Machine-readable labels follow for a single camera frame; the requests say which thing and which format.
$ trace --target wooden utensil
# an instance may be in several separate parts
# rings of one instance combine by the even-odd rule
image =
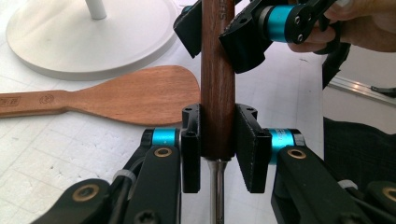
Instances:
[[[77,111],[139,125],[181,121],[183,107],[199,103],[195,76],[166,65],[142,69],[80,91],[0,94],[0,118]]]

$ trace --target brown wooden handle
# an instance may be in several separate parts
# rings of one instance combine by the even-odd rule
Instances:
[[[235,77],[219,35],[234,17],[234,1],[203,0],[202,4],[201,155],[228,160],[234,155]]]
[[[61,114],[67,110],[67,91],[32,91],[0,94],[0,118]]]

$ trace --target table surface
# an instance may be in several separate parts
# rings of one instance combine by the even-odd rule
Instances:
[[[102,83],[104,80],[45,77],[18,60],[7,44],[6,27],[24,3],[0,3],[0,92],[77,91]],[[274,43],[265,56],[259,67],[236,75],[236,102],[255,107],[263,128],[299,129],[308,146],[322,156],[322,57],[291,52],[281,43]],[[199,56],[192,59],[177,41],[147,67],[181,65],[199,82],[200,62]],[[0,223],[35,220],[78,181],[102,178],[111,182],[138,147],[146,128],[77,112],[0,119]],[[236,159],[229,162],[225,171],[226,223],[276,223],[270,204],[275,171],[271,165],[264,194],[249,194]],[[202,160],[200,192],[182,194],[182,223],[209,223],[208,175]]]

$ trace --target black fabric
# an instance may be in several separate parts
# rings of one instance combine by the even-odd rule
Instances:
[[[376,180],[396,183],[396,134],[324,118],[324,160],[360,190]]]

